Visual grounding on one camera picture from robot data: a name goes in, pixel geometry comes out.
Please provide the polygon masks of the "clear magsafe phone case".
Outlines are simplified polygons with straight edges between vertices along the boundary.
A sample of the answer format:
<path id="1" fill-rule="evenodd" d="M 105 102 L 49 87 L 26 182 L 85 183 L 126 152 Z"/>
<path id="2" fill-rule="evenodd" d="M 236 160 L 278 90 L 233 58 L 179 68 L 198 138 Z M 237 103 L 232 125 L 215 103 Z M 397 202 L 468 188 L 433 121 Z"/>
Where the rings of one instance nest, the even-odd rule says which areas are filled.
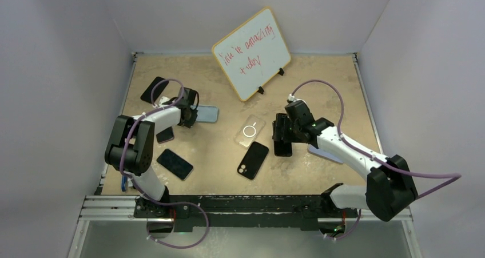
<path id="1" fill-rule="evenodd" d="M 258 137 L 259 133 L 265 127 L 266 122 L 251 114 L 242 124 L 240 130 L 236 133 L 234 141 L 244 148 L 249 148 L 252 142 Z"/>

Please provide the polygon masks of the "black phone under left arm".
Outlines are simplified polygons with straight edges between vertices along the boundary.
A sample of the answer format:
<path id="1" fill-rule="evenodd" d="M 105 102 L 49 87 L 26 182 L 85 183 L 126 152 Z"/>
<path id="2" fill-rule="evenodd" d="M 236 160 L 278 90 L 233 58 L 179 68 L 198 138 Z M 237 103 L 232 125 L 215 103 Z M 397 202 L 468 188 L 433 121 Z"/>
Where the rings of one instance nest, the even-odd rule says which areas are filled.
<path id="1" fill-rule="evenodd" d="M 174 139 L 174 132 L 172 127 L 168 127 L 156 134 L 156 140 L 159 144 L 171 141 Z"/>

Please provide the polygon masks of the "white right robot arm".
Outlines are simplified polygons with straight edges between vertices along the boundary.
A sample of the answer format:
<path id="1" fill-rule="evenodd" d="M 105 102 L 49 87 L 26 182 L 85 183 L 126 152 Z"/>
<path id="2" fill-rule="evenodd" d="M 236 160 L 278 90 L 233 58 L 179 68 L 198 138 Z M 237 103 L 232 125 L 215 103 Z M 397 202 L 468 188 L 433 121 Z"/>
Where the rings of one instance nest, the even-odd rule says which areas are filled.
<path id="1" fill-rule="evenodd" d="M 285 106 L 273 122 L 273 141 L 292 145 L 304 143 L 328 152 L 358 173 L 365 186 L 337 183 L 321 194 L 321 208 L 328 216 L 343 209 L 366 209 L 388 222 L 418 199 L 418 193 L 404 158 L 388 157 L 368 149 L 346 135 L 326 118 L 314 119 L 302 100 Z"/>

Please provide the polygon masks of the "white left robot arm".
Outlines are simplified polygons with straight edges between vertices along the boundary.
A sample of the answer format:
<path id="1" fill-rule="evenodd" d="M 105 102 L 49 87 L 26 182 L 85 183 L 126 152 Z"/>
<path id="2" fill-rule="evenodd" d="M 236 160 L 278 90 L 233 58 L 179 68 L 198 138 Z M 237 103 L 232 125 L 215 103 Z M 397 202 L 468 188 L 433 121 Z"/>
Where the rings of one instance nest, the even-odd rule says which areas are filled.
<path id="1" fill-rule="evenodd" d="M 148 210 L 156 217 L 170 212 L 170 197 L 167 186 L 152 167 L 155 136 L 176 125 L 191 128 L 199 100 L 196 90 L 181 89 L 179 96 L 149 113 L 120 115 L 114 121 L 105 162 L 131 181 L 143 199 L 149 200 Z"/>

